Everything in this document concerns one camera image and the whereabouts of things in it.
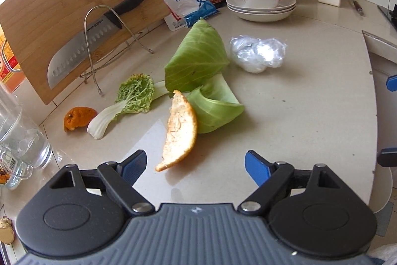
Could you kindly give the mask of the large green cabbage leaf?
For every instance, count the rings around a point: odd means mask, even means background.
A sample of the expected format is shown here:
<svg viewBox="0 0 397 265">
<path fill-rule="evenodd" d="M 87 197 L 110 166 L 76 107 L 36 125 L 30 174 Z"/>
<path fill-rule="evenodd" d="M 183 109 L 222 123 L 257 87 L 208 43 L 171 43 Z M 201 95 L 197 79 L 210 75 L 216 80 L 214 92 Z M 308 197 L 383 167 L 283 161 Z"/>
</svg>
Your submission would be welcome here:
<svg viewBox="0 0 397 265">
<path fill-rule="evenodd" d="M 228 66 L 230 60 L 218 31 L 205 19 L 198 20 L 164 67 L 169 92 L 190 92 Z"/>
</svg>

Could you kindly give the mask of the napa cabbage leaf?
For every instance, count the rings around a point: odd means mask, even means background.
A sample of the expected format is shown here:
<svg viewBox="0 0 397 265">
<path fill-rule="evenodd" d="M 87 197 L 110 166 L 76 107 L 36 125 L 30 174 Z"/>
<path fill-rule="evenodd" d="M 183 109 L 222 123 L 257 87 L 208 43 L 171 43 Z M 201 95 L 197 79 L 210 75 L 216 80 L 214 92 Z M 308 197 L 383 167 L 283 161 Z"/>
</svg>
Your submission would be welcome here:
<svg viewBox="0 0 397 265">
<path fill-rule="evenodd" d="M 105 135 L 109 124 L 118 116 L 124 114 L 147 113 L 151 103 L 169 91 L 165 81 L 155 83 L 150 75 L 134 74 L 120 84 L 115 103 L 104 108 L 88 124 L 87 133 L 95 140 L 100 140 Z"/>
</svg>

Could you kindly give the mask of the orange peel piece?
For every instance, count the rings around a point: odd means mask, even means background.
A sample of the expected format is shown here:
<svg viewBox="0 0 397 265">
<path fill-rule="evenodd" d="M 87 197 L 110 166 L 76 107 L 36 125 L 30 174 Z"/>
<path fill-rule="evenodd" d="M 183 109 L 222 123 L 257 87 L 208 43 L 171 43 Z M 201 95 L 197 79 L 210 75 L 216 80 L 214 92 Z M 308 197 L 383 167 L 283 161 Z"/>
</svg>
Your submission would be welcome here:
<svg viewBox="0 0 397 265">
<path fill-rule="evenodd" d="M 64 131 L 73 131 L 76 128 L 87 126 L 96 116 L 97 111 L 89 107 L 74 107 L 70 109 L 64 119 Z"/>
</svg>

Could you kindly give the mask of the clear glass jug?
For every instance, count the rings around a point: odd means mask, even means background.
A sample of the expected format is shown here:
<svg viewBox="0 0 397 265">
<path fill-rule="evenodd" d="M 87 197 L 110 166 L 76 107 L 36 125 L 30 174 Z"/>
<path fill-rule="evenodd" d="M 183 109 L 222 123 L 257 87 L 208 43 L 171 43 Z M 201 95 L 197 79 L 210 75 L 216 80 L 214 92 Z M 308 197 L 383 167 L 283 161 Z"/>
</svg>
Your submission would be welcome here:
<svg viewBox="0 0 397 265">
<path fill-rule="evenodd" d="M 44 169 L 52 154 L 53 148 L 44 133 L 25 113 L 15 95 L 2 85 L 1 172 L 7 177 L 4 186 L 15 189 L 33 171 Z"/>
</svg>

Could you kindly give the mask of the curled green cabbage leaf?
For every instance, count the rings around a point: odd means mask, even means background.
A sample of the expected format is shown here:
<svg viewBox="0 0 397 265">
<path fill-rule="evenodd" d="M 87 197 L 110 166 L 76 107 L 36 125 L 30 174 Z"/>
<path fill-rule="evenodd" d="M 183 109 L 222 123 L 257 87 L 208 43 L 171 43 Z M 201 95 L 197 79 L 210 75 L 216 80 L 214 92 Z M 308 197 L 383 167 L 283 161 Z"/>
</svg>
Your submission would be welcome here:
<svg viewBox="0 0 397 265">
<path fill-rule="evenodd" d="M 198 121 L 198 133 L 213 132 L 236 119 L 244 111 L 221 73 L 206 80 L 187 97 Z"/>
</svg>

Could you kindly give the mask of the blue white salt bag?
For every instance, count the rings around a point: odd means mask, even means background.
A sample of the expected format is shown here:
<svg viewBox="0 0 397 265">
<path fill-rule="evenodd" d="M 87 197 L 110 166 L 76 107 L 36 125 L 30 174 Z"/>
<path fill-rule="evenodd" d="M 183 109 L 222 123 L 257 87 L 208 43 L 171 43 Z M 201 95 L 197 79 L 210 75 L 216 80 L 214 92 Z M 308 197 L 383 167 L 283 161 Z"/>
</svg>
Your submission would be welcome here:
<svg viewBox="0 0 397 265">
<path fill-rule="evenodd" d="M 218 9 L 209 0 L 164 0 L 170 14 L 164 18 L 171 31 L 191 28 L 201 18 L 218 14 Z"/>
</svg>

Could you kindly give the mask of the long orange peel strip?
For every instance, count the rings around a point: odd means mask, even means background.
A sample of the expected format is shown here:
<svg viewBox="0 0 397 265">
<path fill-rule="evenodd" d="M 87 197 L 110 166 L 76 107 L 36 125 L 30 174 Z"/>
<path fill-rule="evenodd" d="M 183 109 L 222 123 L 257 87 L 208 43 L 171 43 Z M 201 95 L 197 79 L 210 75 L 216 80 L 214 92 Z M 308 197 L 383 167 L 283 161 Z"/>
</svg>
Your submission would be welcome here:
<svg viewBox="0 0 397 265">
<path fill-rule="evenodd" d="M 181 162 L 192 151 L 197 134 L 198 122 L 192 105 L 180 91 L 174 90 L 162 160 L 155 171 L 162 172 Z"/>
</svg>

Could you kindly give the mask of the bamboo cutting board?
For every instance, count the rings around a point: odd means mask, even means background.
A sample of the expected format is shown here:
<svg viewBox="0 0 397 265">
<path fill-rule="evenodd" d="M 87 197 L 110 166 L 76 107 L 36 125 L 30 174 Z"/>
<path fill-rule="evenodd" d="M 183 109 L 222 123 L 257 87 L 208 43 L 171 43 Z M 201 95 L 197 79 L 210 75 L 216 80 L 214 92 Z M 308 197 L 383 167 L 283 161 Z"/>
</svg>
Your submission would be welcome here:
<svg viewBox="0 0 397 265">
<path fill-rule="evenodd" d="M 104 6 L 124 0 L 6 0 L 1 27 L 22 71 L 44 104 L 49 104 L 89 67 L 85 60 L 55 88 L 47 82 L 53 55 L 78 32 L 83 21 L 99 18 Z"/>
</svg>

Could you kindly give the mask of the stacked white plates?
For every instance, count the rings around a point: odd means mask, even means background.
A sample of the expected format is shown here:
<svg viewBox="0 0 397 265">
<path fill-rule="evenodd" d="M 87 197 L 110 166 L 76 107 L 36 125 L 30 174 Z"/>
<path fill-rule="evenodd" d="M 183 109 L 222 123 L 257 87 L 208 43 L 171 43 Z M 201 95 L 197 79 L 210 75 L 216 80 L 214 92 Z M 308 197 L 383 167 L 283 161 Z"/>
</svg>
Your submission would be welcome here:
<svg viewBox="0 0 397 265">
<path fill-rule="evenodd" d="M 296 0 L 280 0 L 276 7 L 249 7 L 243 0 L 227 0 L 228 9 L 237 17 L 250 22 L 278 22 L 289 17 L 296 8 Z"/>
</svg>

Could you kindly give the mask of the black gas stove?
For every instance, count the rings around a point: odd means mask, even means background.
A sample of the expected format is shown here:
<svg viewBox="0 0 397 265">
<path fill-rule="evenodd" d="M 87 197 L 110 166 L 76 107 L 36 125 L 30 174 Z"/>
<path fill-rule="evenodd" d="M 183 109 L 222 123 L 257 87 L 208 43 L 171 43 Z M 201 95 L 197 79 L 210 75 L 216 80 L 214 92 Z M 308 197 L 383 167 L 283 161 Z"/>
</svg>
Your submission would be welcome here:
<svg viewBox="0 0 397 265">
<path fill-rule="evenodd" d="M 397 30 L 397 5 L 394 5 L 393 10 L 389 10 L 383 6 L 377 6 L 384 17 L 391 23 L 395 30 Z"/>
</svg>

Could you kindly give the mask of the black handled kitchen knife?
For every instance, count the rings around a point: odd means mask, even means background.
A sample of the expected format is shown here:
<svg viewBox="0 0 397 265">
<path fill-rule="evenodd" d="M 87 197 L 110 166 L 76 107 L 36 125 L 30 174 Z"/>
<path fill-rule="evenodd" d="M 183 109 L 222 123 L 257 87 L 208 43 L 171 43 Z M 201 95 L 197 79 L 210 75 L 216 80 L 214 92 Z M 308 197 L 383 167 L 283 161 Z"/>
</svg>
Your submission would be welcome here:
<svg viewBox="0 0 397 265">
<path fill-rule="evenodd" d="M 87 25 L 87 30 L 76 34 L 60 48 L 50 60 L 47 69 L 48 86 L 53 89 L 113 34 L 123 28 L 118 19 L 132 11 L 145 0 L 124 0 L 101 17 Z"/>
</svg>

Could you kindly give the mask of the clear plastic bag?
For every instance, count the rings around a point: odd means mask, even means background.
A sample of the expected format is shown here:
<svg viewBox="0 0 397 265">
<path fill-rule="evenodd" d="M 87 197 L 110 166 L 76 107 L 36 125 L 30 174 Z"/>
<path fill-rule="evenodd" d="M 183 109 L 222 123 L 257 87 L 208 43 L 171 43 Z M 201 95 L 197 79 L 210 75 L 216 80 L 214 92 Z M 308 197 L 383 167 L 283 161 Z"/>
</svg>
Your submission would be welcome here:
<svg viewBox="0 0 397 265">
<path fill-rule="evenodd" d="M 276 38 L 240 35 L 230 40 L 230 57 L 244 71 L 258 74 L 282 66 L 287 45 Z"/>
</svg>

